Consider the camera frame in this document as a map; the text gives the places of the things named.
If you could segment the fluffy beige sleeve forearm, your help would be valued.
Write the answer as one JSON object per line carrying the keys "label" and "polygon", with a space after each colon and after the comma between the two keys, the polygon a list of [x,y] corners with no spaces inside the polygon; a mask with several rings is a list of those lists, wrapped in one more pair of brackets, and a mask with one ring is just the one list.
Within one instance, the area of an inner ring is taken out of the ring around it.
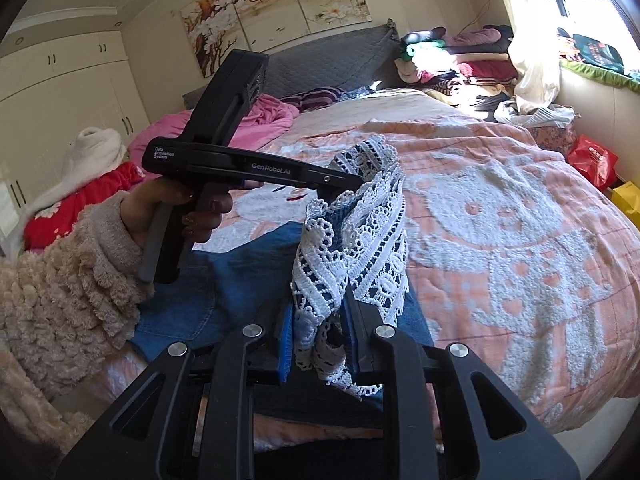
{"label": "fluffy beige sleeve forearm", "polygon": [[141,248],[120,218],[125,193],[87,207],[43,252],[1,263],[1,411],[21,436],[68,452],[89,416],[52,404],[96,374],[134,336]]}

